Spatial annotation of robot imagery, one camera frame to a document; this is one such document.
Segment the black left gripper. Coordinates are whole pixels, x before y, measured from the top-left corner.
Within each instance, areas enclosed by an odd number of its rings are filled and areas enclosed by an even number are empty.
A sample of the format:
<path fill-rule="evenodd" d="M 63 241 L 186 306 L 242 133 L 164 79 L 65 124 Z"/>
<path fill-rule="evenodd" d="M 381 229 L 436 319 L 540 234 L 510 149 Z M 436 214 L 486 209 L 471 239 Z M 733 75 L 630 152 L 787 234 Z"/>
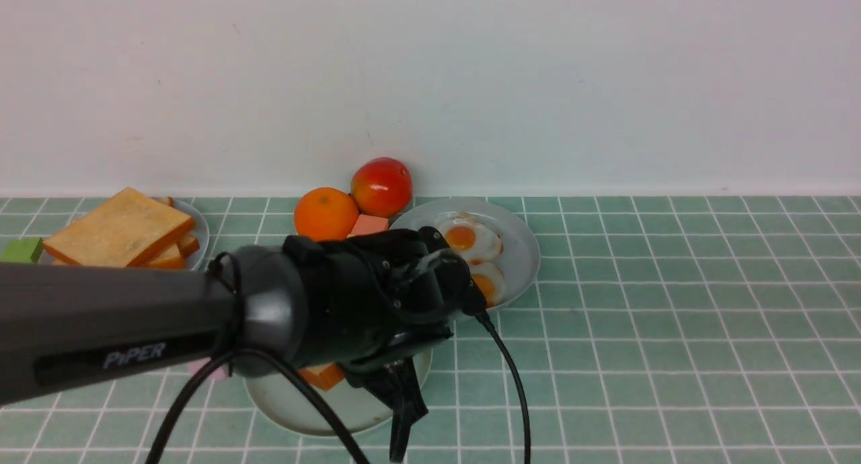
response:
<path fill-rule="evenodd" d="M 455 315 L 486 311 L 470 267 L 431 226 L 342 241 L 290 236 L 283 253 L 309 307 L 299 370 L 334 363 L 347 378 L 396 362 L 388 369 L 389 461 L 403 463 L 413 425 L 428 414 L 409 357 L 449 338 Z"/>

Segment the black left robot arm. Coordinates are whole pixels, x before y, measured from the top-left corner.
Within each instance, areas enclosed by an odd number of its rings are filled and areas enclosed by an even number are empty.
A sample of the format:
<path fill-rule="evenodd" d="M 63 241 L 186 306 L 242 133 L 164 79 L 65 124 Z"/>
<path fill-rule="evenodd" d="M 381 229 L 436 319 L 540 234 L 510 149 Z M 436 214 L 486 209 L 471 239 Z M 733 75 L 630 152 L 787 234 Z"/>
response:
<path fill-rule="evenodd" d="M 413 357 L 452 337 L 455 314 L 487 301 L 439 231 L 342 241 L 288 236 L 223 252 L 204 272 L 3 263 L 3 405 L 206 360 L 182 388 L 147 458 L 160 461 L 190 398 L 217 369 L 280 373 L 358 463 L 368 458 L 299 370 L 334 363 L 393 412 L 389 460 L 427 415 Z"/>

